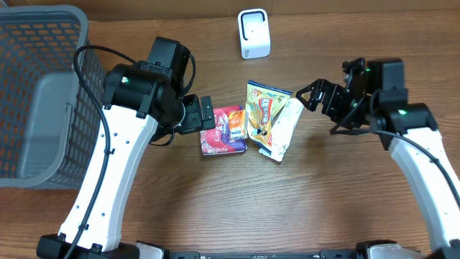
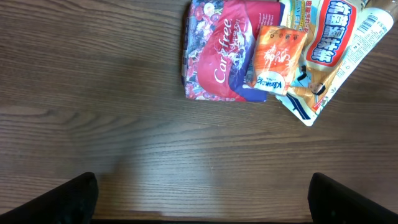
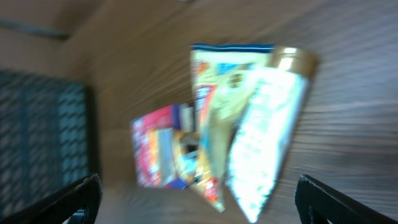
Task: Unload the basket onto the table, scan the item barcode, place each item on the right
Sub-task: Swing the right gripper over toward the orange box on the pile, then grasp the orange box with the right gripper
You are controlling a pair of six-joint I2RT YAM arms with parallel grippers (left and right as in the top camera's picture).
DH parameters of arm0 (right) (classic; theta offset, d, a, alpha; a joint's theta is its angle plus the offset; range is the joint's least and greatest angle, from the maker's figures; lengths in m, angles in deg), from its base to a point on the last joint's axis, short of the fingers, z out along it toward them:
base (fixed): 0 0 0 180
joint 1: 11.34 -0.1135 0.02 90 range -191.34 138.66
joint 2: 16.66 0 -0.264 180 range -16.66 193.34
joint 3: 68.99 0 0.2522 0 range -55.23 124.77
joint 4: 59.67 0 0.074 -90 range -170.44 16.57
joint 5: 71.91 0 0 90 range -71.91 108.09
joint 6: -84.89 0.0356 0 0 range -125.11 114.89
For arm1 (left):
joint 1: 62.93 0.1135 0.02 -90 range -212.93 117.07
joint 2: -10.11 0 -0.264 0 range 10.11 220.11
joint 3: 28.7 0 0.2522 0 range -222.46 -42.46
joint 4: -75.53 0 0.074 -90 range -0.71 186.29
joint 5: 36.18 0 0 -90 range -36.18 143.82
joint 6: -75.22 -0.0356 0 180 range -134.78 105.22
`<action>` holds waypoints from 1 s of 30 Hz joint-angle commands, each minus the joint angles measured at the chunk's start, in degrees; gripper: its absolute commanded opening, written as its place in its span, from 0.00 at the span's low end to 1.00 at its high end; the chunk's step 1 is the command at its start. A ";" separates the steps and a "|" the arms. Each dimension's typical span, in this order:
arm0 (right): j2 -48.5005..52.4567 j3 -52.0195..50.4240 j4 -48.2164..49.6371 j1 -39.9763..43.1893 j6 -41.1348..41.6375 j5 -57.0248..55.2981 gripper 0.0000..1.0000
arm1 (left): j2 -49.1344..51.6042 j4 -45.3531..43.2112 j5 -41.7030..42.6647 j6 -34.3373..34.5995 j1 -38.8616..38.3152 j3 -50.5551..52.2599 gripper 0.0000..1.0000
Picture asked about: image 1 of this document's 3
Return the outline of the red purple sanitary pad pack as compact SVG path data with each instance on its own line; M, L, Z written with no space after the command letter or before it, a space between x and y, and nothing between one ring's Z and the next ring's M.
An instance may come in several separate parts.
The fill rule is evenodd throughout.
M201 150L204 155L244 153L247 150L245 140L230 138L229 114L242 109L241 105L235 105L213 110L215 127L200 131Z

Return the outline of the yellow snack bag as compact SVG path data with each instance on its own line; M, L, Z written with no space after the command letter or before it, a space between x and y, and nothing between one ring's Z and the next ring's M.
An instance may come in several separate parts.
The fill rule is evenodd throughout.
M292 91L247 82L247 133L263 150L272 149L272 123L292 96Z

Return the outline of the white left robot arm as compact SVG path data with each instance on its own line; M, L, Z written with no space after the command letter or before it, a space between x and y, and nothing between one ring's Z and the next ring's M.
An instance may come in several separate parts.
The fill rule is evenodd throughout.
M124 211L141 157L149 145L215 126L209 96L190 93L184 79L195 59L176 40L157 37L146 60L125 57L93 98L101 127L77 199L58 233L44 235L40 258L167 258L148 242L121 241Z

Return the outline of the orange tissue pack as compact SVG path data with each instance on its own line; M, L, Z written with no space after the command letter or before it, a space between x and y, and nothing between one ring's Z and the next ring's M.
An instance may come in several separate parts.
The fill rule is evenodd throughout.
M245 110L238 110L229 113L230 138L243 140L247 138L247 113Z

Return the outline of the white gold-capped shampoo bottle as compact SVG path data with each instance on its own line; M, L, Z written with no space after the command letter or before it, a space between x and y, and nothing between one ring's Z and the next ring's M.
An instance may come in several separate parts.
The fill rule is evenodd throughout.
M291 98L287 101L272 126L272 147L269 151L260 148L260 154L277 162L282 161L290 146L295 127L303 109L303 104L297 98Z

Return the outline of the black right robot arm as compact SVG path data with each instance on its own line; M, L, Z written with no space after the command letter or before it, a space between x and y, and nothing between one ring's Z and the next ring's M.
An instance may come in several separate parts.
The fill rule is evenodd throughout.
M309 111L322 107L330 135L377 135L396 162L422 212L430 239L429 258L459 257L459 178L443 147L434 115L411 104L405 66L399 58L342 64L344 85L317 79L295 97Z

